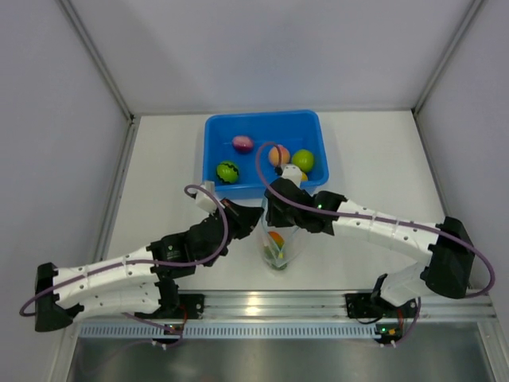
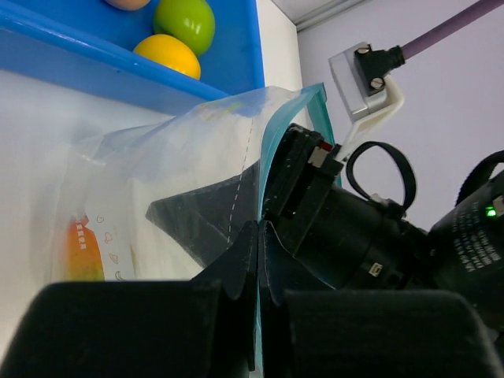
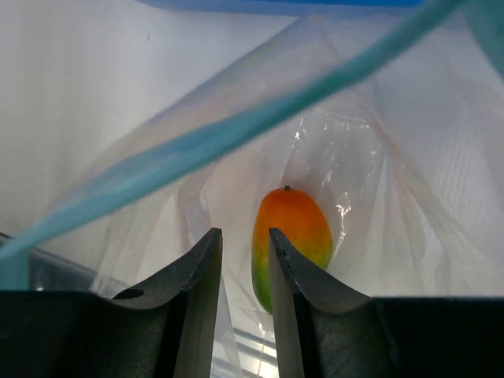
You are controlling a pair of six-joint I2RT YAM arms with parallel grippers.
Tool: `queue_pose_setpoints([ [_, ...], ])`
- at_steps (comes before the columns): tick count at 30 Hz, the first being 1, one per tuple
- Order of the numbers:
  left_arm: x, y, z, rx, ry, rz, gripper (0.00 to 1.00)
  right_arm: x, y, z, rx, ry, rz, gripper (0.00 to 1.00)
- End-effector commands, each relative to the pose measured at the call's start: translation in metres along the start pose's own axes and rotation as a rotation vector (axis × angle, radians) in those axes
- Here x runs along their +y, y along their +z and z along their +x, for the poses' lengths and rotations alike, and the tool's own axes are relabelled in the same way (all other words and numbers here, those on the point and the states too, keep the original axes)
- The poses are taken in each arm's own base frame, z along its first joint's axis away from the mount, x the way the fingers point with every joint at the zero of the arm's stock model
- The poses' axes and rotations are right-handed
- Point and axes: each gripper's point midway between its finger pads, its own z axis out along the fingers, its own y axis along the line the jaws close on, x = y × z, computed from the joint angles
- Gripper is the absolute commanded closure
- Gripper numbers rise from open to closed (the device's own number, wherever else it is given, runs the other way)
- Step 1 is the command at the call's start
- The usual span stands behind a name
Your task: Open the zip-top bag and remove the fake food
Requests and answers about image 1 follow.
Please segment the clear zip top bag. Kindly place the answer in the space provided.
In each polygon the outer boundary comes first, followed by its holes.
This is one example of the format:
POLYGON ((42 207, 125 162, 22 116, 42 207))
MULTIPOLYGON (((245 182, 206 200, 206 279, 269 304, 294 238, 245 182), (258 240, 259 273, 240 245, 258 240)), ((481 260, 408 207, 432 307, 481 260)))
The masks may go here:
POLYGON ((256 228, 258 250, 269 268, 284 271, 304 251, 306 231, 299 227, 270 227, 266 222, 269 212, 266 199, 261 207, 263 214, 256 228))

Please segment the green fake watermelon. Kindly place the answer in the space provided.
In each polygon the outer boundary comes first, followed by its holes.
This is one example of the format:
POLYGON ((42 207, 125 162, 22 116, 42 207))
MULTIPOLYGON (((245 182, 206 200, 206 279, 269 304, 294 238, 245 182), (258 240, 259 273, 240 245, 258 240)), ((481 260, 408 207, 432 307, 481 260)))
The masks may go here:
POLYGON ((216 176, 222 184, 235 184, 239 180, 239 167, 232 161, 222 161, 216 167, 216 176))

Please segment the green fake apple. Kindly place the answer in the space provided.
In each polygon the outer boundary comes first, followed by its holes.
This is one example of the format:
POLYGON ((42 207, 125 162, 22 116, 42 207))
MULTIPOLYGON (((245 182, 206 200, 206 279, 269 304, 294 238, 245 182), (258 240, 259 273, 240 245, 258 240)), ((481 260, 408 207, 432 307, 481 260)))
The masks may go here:
POLYGON ((291 162, 302 172, 309 173, 314 167, 314 155, 309 150, 300 149, 293 154, 291 162))

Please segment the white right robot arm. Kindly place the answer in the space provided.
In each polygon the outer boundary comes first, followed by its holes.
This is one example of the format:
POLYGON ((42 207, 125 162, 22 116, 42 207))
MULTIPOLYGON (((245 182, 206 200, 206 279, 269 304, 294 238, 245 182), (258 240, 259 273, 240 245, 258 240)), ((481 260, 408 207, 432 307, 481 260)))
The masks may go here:
POLYGON ((408 301, 429 294, 451 299, 467 296, 475 254, 466 228, 456 218, 447 216, 436 224, 400 220, 338 193, 311 195, 283 178, 270 184, 265 198, 266 222, 271 227, 349 236, 414 261, 379 277, 371 296, 372 309, 379 315, 391 315, 408 301))

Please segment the orange fake peach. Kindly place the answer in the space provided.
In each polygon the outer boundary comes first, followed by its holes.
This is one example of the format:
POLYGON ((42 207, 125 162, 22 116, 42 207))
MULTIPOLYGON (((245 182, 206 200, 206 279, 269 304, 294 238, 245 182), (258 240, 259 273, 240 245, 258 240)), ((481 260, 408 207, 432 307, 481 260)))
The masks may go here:
POLYGON ((290 152, 283 146, 272 146, 268 153, 268 160, 274 167, 283 166, 290 161, 290 152))

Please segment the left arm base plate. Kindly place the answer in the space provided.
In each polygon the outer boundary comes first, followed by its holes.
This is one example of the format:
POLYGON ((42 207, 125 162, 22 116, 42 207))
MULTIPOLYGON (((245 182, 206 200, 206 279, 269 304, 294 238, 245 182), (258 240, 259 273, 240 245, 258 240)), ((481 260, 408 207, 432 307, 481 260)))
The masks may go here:
POLYGON ((136 312, 134 316, 147 320, 198 319, 204 312, 204 300, 204 294, 179 294, 176 298, 171 298, 168 302, 163 302, 161 306, 151 314, 136 312))

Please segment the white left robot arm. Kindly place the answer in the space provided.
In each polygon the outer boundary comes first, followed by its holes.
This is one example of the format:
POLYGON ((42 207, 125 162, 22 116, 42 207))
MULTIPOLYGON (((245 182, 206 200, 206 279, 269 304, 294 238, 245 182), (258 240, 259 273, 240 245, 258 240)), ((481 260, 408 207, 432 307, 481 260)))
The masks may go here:
POLYGON ((171 318, 181 304, 176 279, 193 275, 199 265, 212 266, 232 240, 254 231, 262 214, 261 207, 223 199, 199 224, 127 255, 80 267, 41 264, 35 330, 52 332, 100 315, 171 318))

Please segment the purple fake onion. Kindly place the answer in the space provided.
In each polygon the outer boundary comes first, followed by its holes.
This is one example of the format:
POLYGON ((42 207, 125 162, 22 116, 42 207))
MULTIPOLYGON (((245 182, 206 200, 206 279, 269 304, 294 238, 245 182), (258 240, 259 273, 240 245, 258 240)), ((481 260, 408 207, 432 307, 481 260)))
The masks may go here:
POLYGON ((233 148, 241 153, 248 154, 254 149, 254 141, 246 135, 237 135, 231 140, 233 148))

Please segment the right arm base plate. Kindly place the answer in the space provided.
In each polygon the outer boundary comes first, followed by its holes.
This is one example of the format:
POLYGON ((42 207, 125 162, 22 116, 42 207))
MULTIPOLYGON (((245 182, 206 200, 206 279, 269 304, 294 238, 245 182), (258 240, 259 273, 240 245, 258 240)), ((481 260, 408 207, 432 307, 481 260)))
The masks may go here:
POLYGON ((418 304, 415 299, 402 306, 393 306, 371 293, 350 293, 345 296, 347 315, 357 319, 414 318, 418 304))

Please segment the orange green fake mango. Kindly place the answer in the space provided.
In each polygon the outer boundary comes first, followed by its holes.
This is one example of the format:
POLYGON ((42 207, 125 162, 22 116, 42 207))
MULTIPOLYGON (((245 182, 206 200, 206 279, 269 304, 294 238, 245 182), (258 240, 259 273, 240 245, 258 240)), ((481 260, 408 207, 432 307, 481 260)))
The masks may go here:
POLYGON ((284 244, 285 244, 285 241, 282 238, 282 236, 279 233, 277 233, 276 231, 269 231, 268 235, 274 241, 277 249, 279 251, 281 251, 283 249, 284 244))

